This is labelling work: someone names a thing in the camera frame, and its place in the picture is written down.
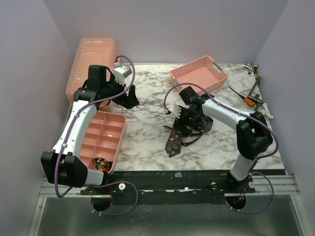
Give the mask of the dark floral necktie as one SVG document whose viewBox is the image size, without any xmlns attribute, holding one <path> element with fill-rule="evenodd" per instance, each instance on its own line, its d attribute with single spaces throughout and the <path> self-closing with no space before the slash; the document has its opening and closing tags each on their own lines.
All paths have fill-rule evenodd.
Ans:
<svg viewBox="0 0 315 236">
<path fill-rule="evenodd" d="M 197 123 L 193 126 L 188 126 L 187 132 L 184 128 L 175 128 L 175 123 L 172 127 L 164 125 L 163 127 L 170 130 L 168 140 L 165 145 L 165 152 L 168 157 L 173 157 L 180 154 L 182 147 L 187 147 L 198 141 L 202 135 L 211 130 L 213 119 L 209 116 L 202 116 L 196 119 Z"/>
</svg>

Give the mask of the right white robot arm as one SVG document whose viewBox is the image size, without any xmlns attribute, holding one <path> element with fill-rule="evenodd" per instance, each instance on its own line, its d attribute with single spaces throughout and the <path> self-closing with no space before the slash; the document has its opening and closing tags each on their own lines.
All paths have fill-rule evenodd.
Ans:
<svg viewBox="0 0 315 236">
<path fill-rule="evenodd" d="M 183 89 L 179 96 L 185 107 L 170 103 L 167 112 L 175 116 L 173 127 L 184 136 L 211 129 L 216 119 L 236 132 L 239 155 L 226 181 L 227 189 L 233 193 L 244 187 L 244 180 L 255 166 L 258 156 L 273 143 L 271 129 L 260 112 L 247 113 L 219 102 L 210 94 L 198 95 L 192 87 Z"/>
</svg>

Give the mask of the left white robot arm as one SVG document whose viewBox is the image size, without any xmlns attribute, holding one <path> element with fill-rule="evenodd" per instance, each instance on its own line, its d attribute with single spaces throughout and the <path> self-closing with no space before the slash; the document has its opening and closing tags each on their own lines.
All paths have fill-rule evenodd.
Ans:
<svg viewBox="0 0 315 236">
<path fill-rule="evenodd" d="M 104 101 L 131 109 L 139 105 L 135 85 L 125 79 L 135 76 L 134 65 L 116 64 L 113 70 L 103 65 L 90 65 L 88 77 L 74 92 L 72 112 L 58 142 L 51 151 L 42 153 L 40 161 L 49 183 L 69 187 L 92 185 L 98 194 L 109 189 L 104 172 L 89 169 L 80 159 L 88 127 Z"/>
</svg>

